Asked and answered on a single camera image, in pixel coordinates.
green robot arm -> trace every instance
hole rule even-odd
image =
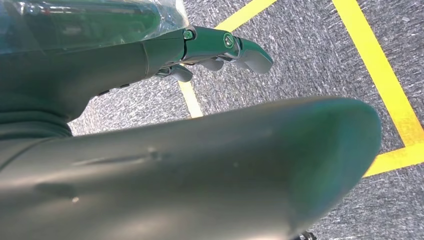
[[[353,99],[288,99],[72,137],[67,123],[110,89],[154,76],[189,81],[184,65],[217,71],[230,62],[256,73],[273,65],[260,46],[222,30],[184,26],[140,39],[159,29],[156,18],[143,21],[151,23],[143,37],[116,26],[100,42],[99,32],[72,27],[64,34],[73,37],[51,37],[60,21],[144,2],[137,9],[150,16],[144,0],[0,0],[14,20],[0,35],[2,239],[289,240],[354,187],[379,152],[381,126]],[[126,21],[142,18],[131,14]],[[42,21],[50,25],[27,35]]]

plastic wrap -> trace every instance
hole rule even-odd
[[[0,54],[109,47],[188,25],[183,0],[0,0]]]

gray carpet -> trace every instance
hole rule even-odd
[[[185,4],[193,25],[215,27],[248,2],[186,0]],[[423,123],[424,2],[359,3]],[[287,98],[347,96],[377,109],[383,124],[382,153],[403,147],[330,0],[278,0],[234,34],[260,43],[275,66],[266,75],[230,64],[218,72],[192,67],[194,90],[205,114]],[[150,79],[95,98],[71,126],[82,135],[188,117],[177,83]],[[423,168],[421,164],[364,178],[312,231],[320,240],[423,240]]]

yellow floor marking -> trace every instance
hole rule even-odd
[[[178,81],[179,88],[184,96],[185,104],[187,104],[188,112],[192,119],[203,117],[202,109],[196,98],[195,91],[193,90],[192,83]]]
[[[424,143],[424,130],[355,0],[333,0],[406,147]]]
[[[240,27],[263,10],[267,9],[277,0],[253,0],[246,4],[242,9],[231,15],[225,21],[221,22],[215,29],[232,32]]]
[[[277,0],[252,0],[221,24],[216,26],[215,29],[232,32],[276,1]],[[192,83],[178,82],[178,84],[181,88],[182,95],[184,96],[191,118],[203,117]]]
[[[364,177],[421,164],[423,162],[424,143],[407,146],[378,155]]]

metal screw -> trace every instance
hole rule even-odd
[[[195,34],[191,30],[185,30],[182,35],[184,36],[185,40],[190,40],[195,37]]]
[[[225,33],[223,40],[226,48],[232,49],[234,47],[234,37],[231,33]]]

